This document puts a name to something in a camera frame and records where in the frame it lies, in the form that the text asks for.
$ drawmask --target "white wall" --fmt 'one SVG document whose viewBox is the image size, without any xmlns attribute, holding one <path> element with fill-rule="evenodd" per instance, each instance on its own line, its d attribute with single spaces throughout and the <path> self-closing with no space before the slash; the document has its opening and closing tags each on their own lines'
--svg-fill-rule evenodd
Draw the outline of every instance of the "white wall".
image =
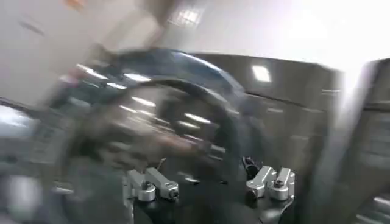
<svg viewBox="0 0 390 224">
<path fill-rule="evenodd" d="M 0 97 L 36 106 L 95 43 L 109 49 L 143 47 L 160 28 L 143 0 L 85 2 L 79 12 L 64 0 L 0 2 Z M 116 29 L 124 20 L 129 22 Z M 139 21 L 145 29 L 132 31 Z M 118 36 L 123 27 L 126 32 Z"/>
<path fill-rule="evenodd" d="M 186 51 L 339 66 L 390 55 L 386 0 L 214 0 Z"/>
</svg>

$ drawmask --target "metal clamp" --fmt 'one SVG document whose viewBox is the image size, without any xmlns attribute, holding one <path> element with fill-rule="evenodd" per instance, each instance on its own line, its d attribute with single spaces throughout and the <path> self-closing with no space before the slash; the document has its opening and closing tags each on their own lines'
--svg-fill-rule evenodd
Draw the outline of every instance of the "metal clamp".
<svg viewBox="0 0 390 224">
<path fill-rule="evenodd" d="M 136 170 L 126 173 L 123 185 L 125 201 L 130 198 L 137 198 L 139 201 L 153 201 L 156 198 L 156 187 L 145 181 L 144 175 Z"/>
<path fill-rule="evenodd" d="M 282 168 L 272 184 L 269 184 L 269 196 L 275 200 L 284 201 L 294 198 L 295 174 L 289 168 Z"/>
<path fill-rule="evenodd" d="M 147 168 L 145 180 L 154 184 L 160 190 L 160 196 L 168 200 L 176 200 L 179 197 L 179 185 L 170 181 L 156 168 Z"/>
<path fill-rule="evenodd" d="M 253 180 L 246 182 L 248 191 L 253 193 L 255 198 L 264 196 L 266 183 L 275 180 L 276 172 L 270 166 L 263 166 Z"/>
</svg>

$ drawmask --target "fluorescent light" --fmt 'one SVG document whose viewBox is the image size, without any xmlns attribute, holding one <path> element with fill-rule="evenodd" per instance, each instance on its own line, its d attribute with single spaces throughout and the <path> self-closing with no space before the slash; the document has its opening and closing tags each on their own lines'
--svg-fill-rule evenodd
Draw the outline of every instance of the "fluorescent light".
<svg viewBox="0 0 390 224">
<path fill-rule="evenodd" d="M 183 10 L 179 13 L 179 20 L 185 19 L 189 22 L 196 23 L 198 20 L 198 13 L 192 11 L 192 10 Z"/>
<path fill-rule="evenodd" d="M 145 111 L 145 110 L 138 110 L 138 111 L 143 113 L 143 114 L 145 114 L 145 115 L 148 115 L 148 116 L 153 116 L 154 115 L 153 113 Z"/>
<path fill-rule="evenodd" d="M 189 128 L 200 129 L 199 126 L 193 125 L 193 124 L 185 122 L 185 121 L 178 121 L 178 123 L 183 125 L 183 126 L 189 127 Z"/>
<path fill-rule="evenodd" d="M 252 67 L 255 78 L 261 82 L 270 82 L 271 78 L 269 76 L 269 71 L 264 66 L 255 65 Z"/>
<path fill-rule="evenodd" d="M 88 73 L 89 75 L 95 76 L 99 79 L 108 79 L 106 76 L 100 75 L 99 73 L 95 72 L 93 69 L 89 67 L 86 67 L 85 65 L 77 64 L 76 66 L 81 70 L 85 71 L 86 73 Z"/>
<path fill-rule="evenodd" d="M 137 82 L 148 82 L 152 80 L 146 76 L 138 75 L 138 74 L 124 74 L 124 76 Z"/>
<path fill-rule="evenodd" d="M 199 116 L 196 116 L 196 115 L 193 115 L 193 114 L 189 114 L 189 113 L 185 113 L 185 116 L 186 117 L 189 117 L 195 121 L 199 121 L 201 123 L 205 123 L 205 124 L 209 124 L 211 123 L 211 121 L 205 119 L 205 118 L 202 118 L 202 117 L 199 117 Z"/>
<path fill-rule="evenodd" d="M 124 109 L 124 110 L 127 110 L 127 111 L 129 111 L 129 112 L 137 113 L 136 110 L 131 109 L 131 108 L 129 108 L 129 107 L 125 107 L 124 105 L 120 105 L 119 107 L 122 108 L 122 109 Z"/>
<path fill-rule="evenodd" d="M 126 89 L 126 86 L 121 86 L 121 85 L 113 83 L 113 82 L 110 82 L 107 85 L 114 87 L 114 88 L 117 88 L 117 89 Z"/>
<path fill-rule="evenodd" d="M 133 100 L 137 101 L 138 103 L 142 103 L 143 105 L 145 106 L 149 106 L 149 107 L 155 107 L 156 104 L 154 104 L 153 102 L 150 102 L 146 99 L 142 99 L 142 98 L 139 98 L 139 97 L 132 97 Z"/>
</svg>

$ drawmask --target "metal bracket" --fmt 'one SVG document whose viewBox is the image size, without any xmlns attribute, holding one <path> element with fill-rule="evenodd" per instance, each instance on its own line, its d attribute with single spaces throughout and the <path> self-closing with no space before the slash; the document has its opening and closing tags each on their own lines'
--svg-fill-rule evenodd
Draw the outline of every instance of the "metal bracket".
<svg viewBox="0 0 390 224">
<path fill-rule="evenodd" d="M 153 201 L 156 198 L 156 187 L 145 181 L 144 175 L 136 170 L 126 172 L 123 190 L 125 205 L 131 198 L 137 198 L 139 201 Z"/>
<path fill-rule="evenodd" d="M 282 168 L 272 184 L 268 186 L 269 196 L 275 200 L 284 201 L 294 198 L 295 174 L 289 168 Z"/>
<path fill-rule="evenodd" d="M 179 185 L 175 181 L 168 180 L 156 168 L 146 169 L 145 180 L 160 190 L 161 197 L 168 200 L 176 200 L 179 197 Z"/>
<path fill-rule="evenodd" d="M 270 166 L 263 166 L 253 180 L 247 181 L 248 191 L 253 193 L 255 198 L 264 196 L 266 183 L 275 180 L 276 172 Z"/>
</svg>

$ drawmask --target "ceiling light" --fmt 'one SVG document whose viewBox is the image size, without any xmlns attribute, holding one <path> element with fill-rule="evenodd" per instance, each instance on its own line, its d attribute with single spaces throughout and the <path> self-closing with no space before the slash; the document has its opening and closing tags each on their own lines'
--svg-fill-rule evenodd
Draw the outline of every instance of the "ceiling light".
<svg viewBox="0 0 390 224">
<path fill-rule="evenodd" d="M 124 105 L 120 105 L 119 107 L 122 108 L 123 110 L 127 110 L 127 111 L 133 112 L 133 113 L 137 113 L 136 110 L 131 109 L 131 108 L 129 108 L 129 107 L 125 107 Z"/>
<path fill-rule="evenodd" d="M 270 82 L 271 78 L 269 76 L 269 71 L 264 66 L 255 65 L 252 67 L 255 78 L 261 82 Z"/>
<path fill-rule="evenodd" d="M 142 103 L 143 105 L 145 106 L 149 106 L 149 107 L 155 107 L 156 104 L 154 104 L 153 102 L 150 102 L 146 99 L 142 99 L 142 98 L 139 98 L 139 97 L 132 97 L 133 100 L 137 101 L 138 103 Z"/>
<path fill-rule="evenodd" d="M 211 121 L 209 121 L 209 120 L 207 120 L 205 118 L 193 115 L 193 114 L 185 113 L 185 116 L 188 117 L 188 118 L 191 118 L 191 119 L 193 119 L 195 121 L 199 121 L 201 123 L 205 123 L 205 124 L 211 123 Z"/>
<path fill-rule="evenodd" d="M 137 82 L 148 82 L 152 80 L 146 76 L 138 75 L 138 74 L 124 74 L 124 76 Z"/>
<path fill-rule="evenodd" d="M 89 75 L 95 76 L 99 79 L 108 79 L 106 76 L 100 75 L 99 73 L 95 72 L 93 69 L 89 67 L 86 67 L 85 65 L 77 64 L 76 66 L 81 70 L 85 71 L 86 73 L 88 73 Z"/>
<path fill-rule="evenodd" d="M 114 87 L 114 88 L 117 88 L 117 89 L 126 89 L 126 86 L 121 86 L 119 84 L 112 83 L 112 82 L 108 83 L 107 85 L 111 86 L 111 87 Z"/>
<path fill-rule="evenodd" d="M 185 122 L 185 121 L 178 121 L 178 123 L 183 125 L 183 126 L 189 127 L 189 128 L 200 129 L 199 126 L 193 125 L 193 124 Z"/>
</svg>

